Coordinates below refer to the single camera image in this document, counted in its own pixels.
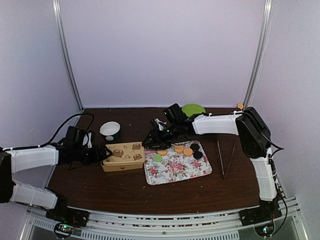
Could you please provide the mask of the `beige cookie tin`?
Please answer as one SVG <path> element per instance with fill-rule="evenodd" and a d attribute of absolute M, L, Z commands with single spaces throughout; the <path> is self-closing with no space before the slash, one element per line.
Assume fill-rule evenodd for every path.
<path fill-rule="evenodd" d="M 143 166 L 144 166 L 143 163 L 127 164 L 127 165 L 108 165 L 103 162 L 101 163 L 101 167 L 103 171 L 106 173 L 141 169 Z"/>

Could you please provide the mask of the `silver metal tin lid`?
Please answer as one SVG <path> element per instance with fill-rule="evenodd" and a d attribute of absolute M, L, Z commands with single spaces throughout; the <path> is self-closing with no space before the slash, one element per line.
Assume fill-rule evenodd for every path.
<path fill-rule="evenodd" d="M 142 142 L 107 144 L 106 147 L 112 155 L 102 161 L 105 166 L 134 165 L 145 162 L 145 149 Z"/>

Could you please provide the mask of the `floral rectangular tray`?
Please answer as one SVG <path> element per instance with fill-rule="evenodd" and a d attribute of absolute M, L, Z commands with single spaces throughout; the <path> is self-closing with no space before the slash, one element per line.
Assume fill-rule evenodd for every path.
<path fill-rule="evenodd" d="M 192 143 L 199 144 L 198 151 L 203 154 L 201 159 L 193 157 L 194 151 L 190 148 Z M 183 153 L 176 153 L 175 146 L 183 146 Z M 161 162 L 153 161 L 153 156 L 158 154 L 158 150 L 146 148 L 144 151 L 144 173 L 146 182 L 151 186 L 199 178 L 210 175 L 213 171 L 201 143 L 197 140 L 174 143 L 166 150 L 167 154 L 162 155 Z"/>

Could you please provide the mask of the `metal tongs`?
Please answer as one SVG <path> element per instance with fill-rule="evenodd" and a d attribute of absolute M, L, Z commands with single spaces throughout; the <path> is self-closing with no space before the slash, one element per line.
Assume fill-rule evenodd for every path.
<path fill-rule="evenodd" d="M 222 180 L 224 181 L 229 176 L 229 172 L 230 172 L 231 165 L 233 163 L 233 159 L 234 159 L 234 155 L 235 155 L 235 150 L 236 150 L 236 146 L 237 146 L 237 140 L 235 139 L 233 141 L 230 160 L 229 160 L 228 165 L 227 165 L 226 168 L 224 167 L 224 160 L 223 160 L 223 157 L 222 157 L 222 151 L 221 151 L 220 141 L 219 140 L 217 140 L 216 146 L 217 146 L 217 152 L 218 152 L 218 159 L 219 159 L 220 167 L 221 167 L 221 177 L 222 177 Z"/>

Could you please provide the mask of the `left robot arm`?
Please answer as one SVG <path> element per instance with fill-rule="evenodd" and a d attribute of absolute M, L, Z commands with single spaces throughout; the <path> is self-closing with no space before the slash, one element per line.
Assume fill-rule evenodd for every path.
<path fill-rule="evenodd" d="M 13 174 L 43 166 L 71 165 L 80 162 L 84 166 L 107 160 L 112 151 L 104 144 L 93 143 L 94 133 L 74 126 L 67 129 L 59 142 L 43 145 L 11 147 L 0 150 L 0 202 L 16 202 L 43 207 L 52 211 L 61 222 L 72 218 L 63 198 L 48 189 L 34 187 L 13 179 Z"/>

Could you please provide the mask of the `tan biscuit cookie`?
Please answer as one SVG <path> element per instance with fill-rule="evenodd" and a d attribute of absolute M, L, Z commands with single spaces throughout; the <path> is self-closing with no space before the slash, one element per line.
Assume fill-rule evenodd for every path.
<path fill-rule="evenodd" d="M 184 151 L 184 147 L 183 147 L 182 145 L 175 145 L 175 146 L 174 146 L 174 151 L 175 151 L 176 153 L 178 153 L 178 154 L 181 154 L 181 153 L 183 153 L 183 151 Z"/>
<path fill-rule="evenodd" d="M 168 153 L 168 151 L 167 150 L 158 150 L 157 153 L 161 156 L 165 156 Z"/>

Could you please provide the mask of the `green cookie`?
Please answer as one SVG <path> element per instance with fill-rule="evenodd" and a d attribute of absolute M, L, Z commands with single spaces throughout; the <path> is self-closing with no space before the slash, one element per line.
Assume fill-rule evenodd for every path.
<path fill-rule="evenodd" d="M 153 157 L 152 157 L 153 161 L 156 162 L 156 163 L 160 163 L 162 160 L 163 160 L 163 156 L 160 155 L 160 154 L 155 154 Z"/>

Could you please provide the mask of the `black sandwich cookie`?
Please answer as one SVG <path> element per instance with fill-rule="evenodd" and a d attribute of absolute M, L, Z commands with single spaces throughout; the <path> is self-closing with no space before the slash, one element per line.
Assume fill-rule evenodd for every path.
<path fill-rule="evenodd" d="M 200 149 L 200 145 L 197 144 L 197 143 L 192 143 L 192 144 L 190 145 L 190 148 L 191 148 L 194 152 L 196 152 L 196 151 L 198 151 L 198 150 Z"/>
<path fill-rule="evenodd" d="M 201 151 L 194 151 L 193 152 L 193 157 L 196 159 L 196 160 L 200 160 L 202 157 L 203 157 L 203 153 Z"/>

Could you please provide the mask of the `green plate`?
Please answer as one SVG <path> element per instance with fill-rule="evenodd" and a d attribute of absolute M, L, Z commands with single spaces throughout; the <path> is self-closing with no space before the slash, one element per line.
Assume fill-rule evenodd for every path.
<path fill-rule="evenodd" d="M 191 117 L 194 114 L 202 114 L 205 113 L 206 110 L 199 104 L 190 103 L 186 104 L 182 107 L 182 112 L 185 113 L 187 117 Z"/>

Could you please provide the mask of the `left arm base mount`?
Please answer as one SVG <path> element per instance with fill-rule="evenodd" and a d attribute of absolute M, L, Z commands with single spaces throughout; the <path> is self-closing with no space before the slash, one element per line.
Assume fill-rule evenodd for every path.
<path fill-rule="evenodd" d="M 66 223 L 73 227 L 86 227 L 90 213 L 86 210 L 80 210 L 68 207 L 68 199 L 54 192 L 57 201 L 53 209 L 46 209 L 45 217 L 57 222 Z"/>

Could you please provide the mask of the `front aluminium rail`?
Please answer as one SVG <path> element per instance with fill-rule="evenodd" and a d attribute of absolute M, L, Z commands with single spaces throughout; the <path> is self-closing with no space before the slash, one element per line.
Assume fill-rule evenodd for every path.
<path fill-rule="evenodd" d="M 243 225 L 239 211 L 141 215 L 89 212 L 85 227 L 75 228 L 69 240 L 260 240 L 258 230 L 274 227 L 273 240 L 309 239 L 304 219 L 294 198 L 281 203 L 282 216 Z"/>

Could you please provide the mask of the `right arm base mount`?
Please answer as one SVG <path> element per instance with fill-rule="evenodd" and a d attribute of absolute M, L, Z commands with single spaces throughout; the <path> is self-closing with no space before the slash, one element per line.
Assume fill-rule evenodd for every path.
<path fill-rule="evenodd" d="M 242 226 L 255 225 L 282 216 L 278 200 L 259 201 L 259 206 L 246 208 L 238 212 Z"/>

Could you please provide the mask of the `left aluminium frame post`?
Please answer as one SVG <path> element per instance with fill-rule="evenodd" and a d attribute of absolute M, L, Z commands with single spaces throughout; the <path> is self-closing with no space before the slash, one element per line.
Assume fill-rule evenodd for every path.
<path fill-rule="evenodd" d="M 68 50 L 68 45 L 67 45 L 67 39 L 66 39 L 66 34 L 64 30 L 64 24 L 63 24 L 63 16 L 62 16 L 62 11 L 61 11 L 61 1 L 60 0 L 53 0 L 52 1 L 52 6 L 53 6 L 53 13 L 54 13 L 54 18 L 57 26 L 57 32 L 58 32 L 58 37 L 59 37 L 59 42 L 61 46 L 61 51 L 62 51 L 62 58 L 63 58 L 63 63 L 65 66 L 68 82 L 71 87 L 71 92 L 73 94 L 73 97 L 75 99 L 77 108 L 79 111 L 84 110 L 84 106 L 80 97 L 79 89 L 75 80 L 75 75 L 73 72 L 72 68 L 72 63 L 71 63 L 71 58 Z"/>

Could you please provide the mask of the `aluminium frame post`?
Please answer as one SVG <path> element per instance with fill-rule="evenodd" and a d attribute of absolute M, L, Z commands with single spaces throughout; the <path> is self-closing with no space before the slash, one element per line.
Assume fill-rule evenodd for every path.
<path fill-rule="evenodd" d="M 268 44 L 268 37 L 270 32 L 270 24 L 272 18 L 272 9 L 273 9 L 273 0 L 265 0 L 264 8 L 262 14 L 262 21 L 260 26 L 260 34 L 257 45 L 257 50 L 253 62 L 253 67 L 249 79 L 249 84 L 247 87 L 246 95 L 244 98 L 244 107 L 249 107 L 254 99 L 255 92 L 258 86 L 258 81 L 260 78 L 261 70 L 262 70 L 262 61 L 265 50 Z"/>
<path fill-rule="evenodd" d="M 71 58 L 68 50 L 68 45 L 67 45 L 67 39 L 66 39 L 66 34 L 64 30 L 64 24 L 63 24 L 63 16 L 62 16 L 62 11 L 61 11 L 61 1 L 60 0 L 53 0 L 52 1 L 52 6 L 53 6 L 53 13 L 54 13 L 54 18 L 57 26 L 57 32 L 58 32 L 58 37 L 59 37 L 59 42 L 61 46 L 61 51 L 62 51 L 62 58 L 63 58 L 63 63 L 65 66 L 68 82 L 71 87 L 71 92 L 73 94 L 73 97 L 75 99 L 77 108 L 79 111 L 84 110 L 84 106 L 80 97 L 79 89 L 75 80 L 75 75 L 73 72 L 72 68 L 72 63 L 71 63 Z"/>

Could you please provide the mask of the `right aluminium frame post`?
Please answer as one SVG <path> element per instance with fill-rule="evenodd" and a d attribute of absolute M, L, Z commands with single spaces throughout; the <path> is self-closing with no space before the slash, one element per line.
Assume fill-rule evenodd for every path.
<path fill-rule="evenodd" d="M 244 98 L 244 107 L 249 107 L 254 99 L 255 92 L 258 86 L 258 81 L 260 78 L 261 70 L 262 70 L 262 61 L 265 50 L 268 44 L 268 37 L 270 32 L 270 24 L 272 18 L 272 9 L 273 9 L 273 0 L 265 0 L 264 8 L 262 14 L 262 21 L 260 26 L 260 34 L 257 45 L 257 50 L 253 62 L 253 67 L 249 79 L 249 84 L 247 87 L 246 95 Z"/>

